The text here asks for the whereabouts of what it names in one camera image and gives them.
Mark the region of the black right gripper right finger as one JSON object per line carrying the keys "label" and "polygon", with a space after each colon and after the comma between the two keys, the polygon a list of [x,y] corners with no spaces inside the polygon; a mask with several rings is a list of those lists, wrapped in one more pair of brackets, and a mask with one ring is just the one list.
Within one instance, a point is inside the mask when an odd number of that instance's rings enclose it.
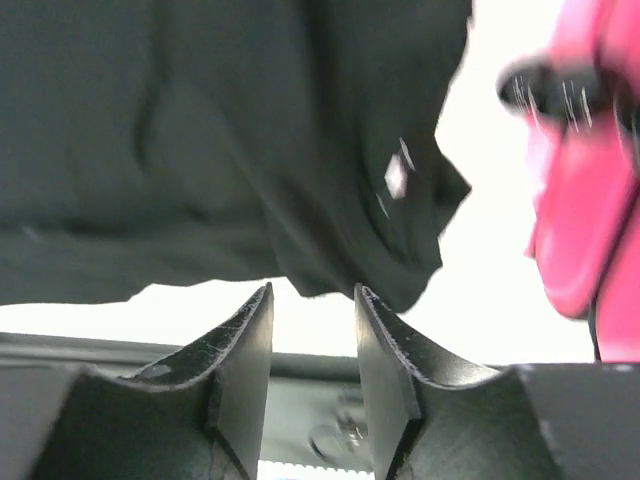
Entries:
{"label": "black right gripper right finger", "polygon": [[465,360],[355,288],[360,382],[378,479],[635,479],[634,364]]}

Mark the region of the black t shirt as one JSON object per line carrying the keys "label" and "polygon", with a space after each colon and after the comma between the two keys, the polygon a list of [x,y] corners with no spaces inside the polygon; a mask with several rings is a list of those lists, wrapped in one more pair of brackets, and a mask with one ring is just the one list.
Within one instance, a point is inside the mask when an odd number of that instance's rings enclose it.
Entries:
{"label": "black t shirt", "polygon": [[5,1],[1,301],[284,277],[409,310],[468,1]]}

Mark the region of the black and pink drawer box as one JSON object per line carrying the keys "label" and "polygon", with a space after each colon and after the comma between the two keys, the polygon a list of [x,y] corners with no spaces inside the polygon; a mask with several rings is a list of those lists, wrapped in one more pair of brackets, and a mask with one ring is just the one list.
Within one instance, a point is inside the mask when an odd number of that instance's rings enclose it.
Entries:
{"label": "black and pink drawer box", "polygon": [[529,126],[528,255],[551,305],[587,321],[597,359],[639,359],[639,5],[568,1],[547,49],[497,94]]}

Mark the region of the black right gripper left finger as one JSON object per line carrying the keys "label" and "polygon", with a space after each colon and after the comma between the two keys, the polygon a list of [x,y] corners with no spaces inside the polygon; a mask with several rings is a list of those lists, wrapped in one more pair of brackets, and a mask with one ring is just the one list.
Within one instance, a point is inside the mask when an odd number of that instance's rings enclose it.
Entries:
{"label": "black right gripper left finger", "polygon": [[1,370],[5,479],[253,479],[271,367],[273,290],[131,376]]}

